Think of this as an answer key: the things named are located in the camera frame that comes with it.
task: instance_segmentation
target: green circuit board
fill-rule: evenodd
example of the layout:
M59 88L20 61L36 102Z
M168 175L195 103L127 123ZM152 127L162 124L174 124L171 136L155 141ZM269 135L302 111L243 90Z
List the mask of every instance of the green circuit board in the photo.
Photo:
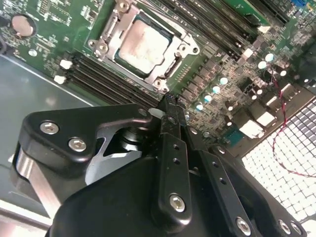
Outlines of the green circuit board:
M145 2L150 2L152 7L165 16L185 26L200 47L199 55L187 56L177 71L168 79L167 85L170 90L181 94L195 75L203 77L200 72L207 60L212 60L220 66L213 77L205 79L207 84L203 88L199 88L192 99L185 100L187 111L191 115L189 123L202 132L210 132L214 137L224 134L228 129L225 127L224 115L230 114L233 116L238 109L249 106L253 102L249 96L240 91L239 86L246 77L258 77L260 74L258 62L267 53L273 53L275 55L274 62L284 66L291 62L293 56L302 54L304 45L314 40L316 2L312 0L308 1L308 4L303 7L294 6L290 0L272 0L280 12L288 18L283 26L275 24L268 15L262 13L260 9L258 10L251 1L210 0L209 2L219 11L225 11L228 5L242 19L244 16L252 16L252 19L255 19L260 26L269 27L266 32L258 31L257 27L247 27L247 32L251 37L260 36L262 42L266 42L267 46L255 48L251 42L242 41L244 42L243 48L249 48L253 51L254 61L245 61L240 64L227 55L221 47L201 35L186 21L183 21L177 12L166 8L163 1L151 0ZM98 62L88 46L88 41L99 38L115 3L115 0L3 0L0 3L0 16L2 18L11 19L15 14L27 14L35 21L37 33L34 37L21 39L16 37L14 31L8 25L1 27L1 34L7 44L14 49L13 55L15 57L48 77L54 78L65 52L78 51ZM144 2L138 2L137 5L148 12L148 9L146 9L148 5ZM210 21L215 23L215 27L222 28L224 31L230 30L225 22L216 18L216 15L213 16L212 12L207 12L207 9L203 8L201 8L201 11L207 13ZM230 17L234 19L237 26L243 28L242 19L234 18L233 15L230 15ZM217 40L225 41L226 39L219 36ZM110 65L103 63L102 66L112 70L150 96L158 100L162 97L160 93L147 90L142 85L129 80L127 75ZM215 94L211 87L218 84L218 78L222 75L227 76L229 82L221 87L219 94ZM91 99L96 99L99 103L106 104L106 102L100 102L99 99L85 93L81 88L71 83L68 86ZM198 111L195 104L199 101L203 102L203 95L206 92L212 95L213 100L204 105L203 111ZM237 102L238 105L234 112L226 110L224 104L228 100Z

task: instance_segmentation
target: black bracket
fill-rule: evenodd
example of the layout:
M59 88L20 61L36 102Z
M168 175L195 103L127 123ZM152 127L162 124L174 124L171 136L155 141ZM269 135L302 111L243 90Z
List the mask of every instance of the black bracket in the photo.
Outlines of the black bracket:
M161 118L158 138L158 178L152 216L168 233L178 233L192 218L187 146L181 140L179 122L184 113L177 97L172 95L165 96L158 108L166 115Z

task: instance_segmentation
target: gray metal surface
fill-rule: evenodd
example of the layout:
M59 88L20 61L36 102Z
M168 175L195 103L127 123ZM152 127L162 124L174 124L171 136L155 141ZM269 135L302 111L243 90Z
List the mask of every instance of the gray metal surface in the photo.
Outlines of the gray metal surface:
M43 206L18 193L9 178L8 159L15 151L22 120L35 111L93 104L15 60L0 57L0 71L0 200L47 216Z

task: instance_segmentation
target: dimm slot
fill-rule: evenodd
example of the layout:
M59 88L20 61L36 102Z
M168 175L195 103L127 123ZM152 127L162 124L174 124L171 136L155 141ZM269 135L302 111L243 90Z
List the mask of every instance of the dimm slot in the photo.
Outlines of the dimm slot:
M272 22L280 27L284 27L288 22L289 18L269 0L249 0L254 7L258 8L263 14L267 15Z
M253 43L255 38L249 32L247 32L243 27L241 27L239 24L237 24L234 21L234 19L229 18L228 15L226 15L220 9L218 9L215 5L213 5L212 2L210 2L209 0L200 0L200 2L198 2L198 3L202 6L202 7L200 7L201 10L207 9L208 12L211 12L214 16L216 16L216 18L218 18L227 27L229 27L232 32L239 35L243 39L249 41L250 43ZM234 11L232 11L232 12L234 13L233 16L235 18L237 18L239 21L241 21L245 25L249 25L249 23L247 21L245 21L245 19L241 18L239 16L239 14L236 14L236 12L234 12Z
M243 43L232 36L229 32L225 32L219 25L213 22L206 14L199 9L199 7L189 0L181 1L181 5L184 6L186 9L189 10L195 17L200 21L203 22L209 29L213 29L213 31L217 31L218 34L229 41L232 45L240 45L243 46Z
M80 53L73 56L73 63L67 74L72 83L108 104L137 103L146 109L158 104L155 98Z
M181 8L178 8L177 6L172 5L171 1L169 0L160 1L162 4L164 4L166 8L168 8L170 11L177 14L182 20L186 21L188 24L196 28L201 36L205 37L208 41L214 43L217 47L219 47L229 56L231 56L234 60L237 61L241 57L241 52L239 50L231 47L230 45L228 46L223 41L221 41L221 39L214 36L212 33L209 32L209 30L206 27L201 25L199 21L196 21L186 11L182 10Z

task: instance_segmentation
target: perforated metal panel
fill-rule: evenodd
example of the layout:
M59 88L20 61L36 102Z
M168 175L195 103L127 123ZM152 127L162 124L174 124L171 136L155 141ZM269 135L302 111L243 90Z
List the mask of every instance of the perforated metal panel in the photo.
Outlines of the perforated metal panel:
M303 108L276 139L276 158L286 168L316 176L316 100ZM288 173L276 162L272 144L277 132L248 153L246 169L298 221L315 219L316 178Z

